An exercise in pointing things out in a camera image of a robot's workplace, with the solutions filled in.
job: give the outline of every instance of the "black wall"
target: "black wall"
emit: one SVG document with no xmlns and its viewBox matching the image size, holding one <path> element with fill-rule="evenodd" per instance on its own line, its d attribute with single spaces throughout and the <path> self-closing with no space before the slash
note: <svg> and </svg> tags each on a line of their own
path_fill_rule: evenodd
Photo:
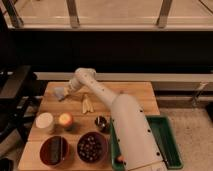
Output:
<svg viewBox="0 0 213 171">
<path fill-rule="evenodd" d="M 12 31 L 19 56 L 37 71 L 188 72 L 213 69 L 213 32 Z"/>
</svg>

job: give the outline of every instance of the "floor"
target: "floor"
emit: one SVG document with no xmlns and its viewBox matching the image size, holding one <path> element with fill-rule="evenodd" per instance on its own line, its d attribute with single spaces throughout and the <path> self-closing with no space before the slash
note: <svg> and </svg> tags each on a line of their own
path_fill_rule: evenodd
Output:
<svg viewBox="0 0 213 171">
<path fill-rule="evenodd" d="M 212 171 L 213 123 L 204 108 L 165 107 L 160 112 L 168 116 L 184 167 L 181 171 Z M 20 160 L 24 144 L 17 132 L 13 132 L 0 145 L 0 156 L 14 161 L 14 171 Z"/>
<path fill-rule="evenodd" d="M 212 10 L 213 1 L 203 0 Z M 80 24 L 83 25 L 144 25 L 154 27 L 163 0 L 76 0 Z M 18 0 L 15 5 L 25 26 L 70 27 L 66 0 Z M 168 25 L 208 26 L 212 13 L 198 0 L 173 0 Z"/>
</svg>

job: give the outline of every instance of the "small jar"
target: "small jar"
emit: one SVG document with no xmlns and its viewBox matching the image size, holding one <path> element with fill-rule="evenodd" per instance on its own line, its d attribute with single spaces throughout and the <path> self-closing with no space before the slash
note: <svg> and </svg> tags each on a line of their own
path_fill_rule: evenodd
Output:
<svg viewBox="0 0 213 171">
<path fill-rule="evenodd" d="M 36 127 L 47 134 L 52 134 L 55 130 L 55 121 L 51 113 L 41 113 L 36 117 Z"/>
<path fill-rule="evenodd" d="M 73 125 L 73 116 L 70 113 L 62 113 L 58 118 L 58 123 L 65 130 L 70 131 Z"/>
</svg>

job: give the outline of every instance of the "wooden table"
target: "wooden table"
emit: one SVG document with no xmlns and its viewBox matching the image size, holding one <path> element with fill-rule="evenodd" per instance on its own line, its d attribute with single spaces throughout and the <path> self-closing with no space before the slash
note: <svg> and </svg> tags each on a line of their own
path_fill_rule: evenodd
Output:
<svg viewBox="0 0 213 171">
<path fill-rule="evenodd" d="M 149 82 L 103 82 L 107 87 L 115 92 L 125 92 L 138 99 L 146 115 L 159 115 L 159 109 L 156 103 L 152 85 Z M 65 87 L 67 82 L 50 82 L 46 88 L 43 100 L 41 102 L 38 115 L 43 112 L 50 112 L 55 119 L 63 113 L 70 112 L 74 116 L 74 129 L 70 132 L 64 131 L 56 124 L 54 135 L 65 137 L 71 145 L 71 157 L 57 168 L 50 168 L 44 165 L 39 158 L 39 151 L 42 143 L 53 135 L 42 133 L 36 128 L 35 123 L 32 126 L 28 142 L 25 146 L 18 169 L 20 171 L 49 171 L 49 170 L 112 170 L 110 155 L 106 161 L 99 164 L 86 164 L 80 160 L 76 153 L 76 145 L 79 138 L 89 131 L 97 131 L 94 120 L 99 115 L 104 115 L 108 120 L 109 110 L 103 103 L 87 88 L 83 87 L 77 93 L 69 96 L 64 101 L 59 102 L 53 94 L 54 87 Z M 82 114 L 82 95 L 87 93 L 94 106 L 94 113 Z"/>
</svg>

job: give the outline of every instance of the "food item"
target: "food item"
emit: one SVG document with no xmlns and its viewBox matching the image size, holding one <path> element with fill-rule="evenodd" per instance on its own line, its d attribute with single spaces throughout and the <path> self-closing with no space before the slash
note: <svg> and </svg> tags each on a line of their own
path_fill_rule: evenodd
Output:
<svg viewBox="0 0 213 171">
<path fill-rule="evenodd" d="M 115 162 L 117 162 L 117 163 L 123 163 L 124 162 L 123 156 L 120 155 L 120 156 L 116 157 Z"/>
<path fill-rule="evenodd" d="M 101 142 L 93 135 L 88 135 L 78 143 L 78 154 L 83 161 L 96 162 L 102 154 Z"/>
<path fill-rule="evenodd" d="M 52 165 L 58 164 L 61 161 L 62 153 L 62 139 L 61 137 L 54 137 L 50 141 L 50 162 Z"/>
<path fill-rule="evenodd" d="M 66 130 L 71 130 L 73 125 L 73 116 L 70 113 L 62 113 L 58 118 L 58 123 Z"/>
<path fill-rule="evenodd" d="M 82 113 L 86 114 L 87 112 L 94 112 L 94 108 L 89 96 L 87 94 L 84 94 L 82 101 Z"/>
</svg>

